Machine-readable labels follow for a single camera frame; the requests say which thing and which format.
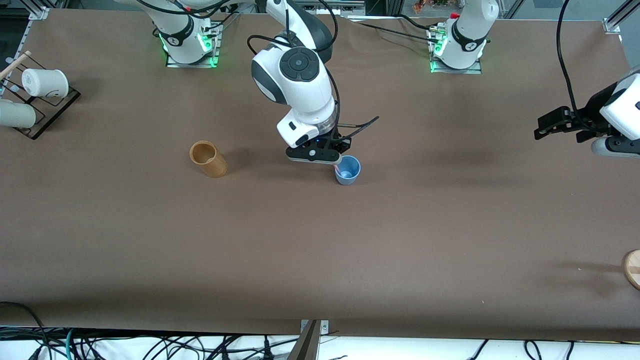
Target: white floor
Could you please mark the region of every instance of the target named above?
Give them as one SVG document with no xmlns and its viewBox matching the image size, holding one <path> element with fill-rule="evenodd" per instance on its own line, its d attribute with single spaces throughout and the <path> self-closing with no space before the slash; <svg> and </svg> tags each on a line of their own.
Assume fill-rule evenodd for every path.
<svg viewBox="0 0 640 360">
<path fill-rule="evenodd" d="M 291 336 L 270 336 L 271 343 L 288 340 Z M 206 348 L 215 348 L 221 337 L 201 338 Z M 132 340 L 101 341 L 95 349 L 106 360 L 142 360 L 147 351 L 157 343 L 155 338 L 137 338 Z M 346 356 L 345 360 L 467 360 L 476 352 L 481 340 L 438 340 L 410 338 L 352 338 L 324 336 L 318 353 L 318 360 L 332 360 Z M 565 342 L 537 341 L 544 360 L 565 360 L 569 344 Z M 198 347 L 197 342 L 189 343 Z M 262 336 L 243 336 L 232 348 L 262 348 Z M 285 359 L 291 351 L 293 343 L 281 345 L 273 349 L 276 359 Z M 35 341 L 0 341 L 0 360 L 26 360 L 38 348 Z M 535 350 L 530 352 L 536 357 Z M 66 360 L 55 353 L 56 360 Z M 230 360 L 241 360 L 251 353 L 229 354 Z M 39 360 L 48 359 L 45 350 L 41 351 Z M 161 352 L 157 359 L 165 360 L 166 353 Z M 175 360 L 196 360 L 196 354 L 188 350 L 180 350 Z M 255 356 L 252 360 L 261 359 Z M 491 340 L 484 347 L 478 360 L 528 360 L 524 352 L 523 341 Z M 576 343 L 571 360 L 638 360 L 640 345 L 609 343 Z"/>
</svg>

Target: wooden stick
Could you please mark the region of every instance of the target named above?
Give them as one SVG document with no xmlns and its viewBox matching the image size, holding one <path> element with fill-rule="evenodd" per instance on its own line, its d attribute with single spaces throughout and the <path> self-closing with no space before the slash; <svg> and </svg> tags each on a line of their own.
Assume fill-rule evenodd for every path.
<svg viewBox="0 0 640 360">
<path fill-rule="evenodd" d="M 25 51 L 24 54 L 20 55 L 16 60 L 13 60 L 13 62 L 11 62 L 11 64 L 9 64 L 9 66 L 7 66 L 6 69 L 0 72 L 0 79 L 6 78 L 6 76 L 11 71 L 13 71 L 16 67 L 18 67 L 18 65 L 20 65 L 20 63 L 22 63 L 24 60 L 27 60 L 29 55 L 31 55 L 31 51 Z"/>
</svg>

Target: wooden disc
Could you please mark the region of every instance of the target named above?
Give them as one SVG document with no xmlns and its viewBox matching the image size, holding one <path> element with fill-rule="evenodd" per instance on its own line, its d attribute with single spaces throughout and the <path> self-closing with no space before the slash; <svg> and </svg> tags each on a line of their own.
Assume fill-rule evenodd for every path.
<svg viewBox="0 0 640 360">
<path fill-rule="evenodd" d="M 627 280 L 640 290 L 640 250 L 628 252 L 622 260 L 622 267 L 625 269 Z"/>
</svg>

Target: mounting plate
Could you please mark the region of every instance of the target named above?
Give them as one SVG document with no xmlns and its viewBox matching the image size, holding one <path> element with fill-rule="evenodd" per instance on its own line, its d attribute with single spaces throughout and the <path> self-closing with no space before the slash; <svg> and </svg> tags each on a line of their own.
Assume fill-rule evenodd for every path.
<svg viewBox="0 0 640 360">
<path fill-rule="evenodd" d="M 309 320 L 300 321 L 300 334 L 305 330 Z M 320 335 L 327 335 L 329 333 L 329 320 L 320 320 Z"/>
</svg>

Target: circular button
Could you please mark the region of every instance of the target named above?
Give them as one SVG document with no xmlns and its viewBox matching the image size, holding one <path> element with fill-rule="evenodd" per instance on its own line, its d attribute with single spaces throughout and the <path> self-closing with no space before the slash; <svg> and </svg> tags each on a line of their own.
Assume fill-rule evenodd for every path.
<svg viewBox="0 0 640 360">
<path fill-rule="evenodd" d="M 295 71 L 302 71 L 307 65 L 309 65 L 309 58 L 303 53 L 295 54 L 289 59 L 289 66 Z"/>
<path fill-rule="evenodd" d="M 293 47 L 280 58 L 280 71 L 292 81 L 312 81 L 320 71 L 319 59 L 311 49 Z"/>
</svg>

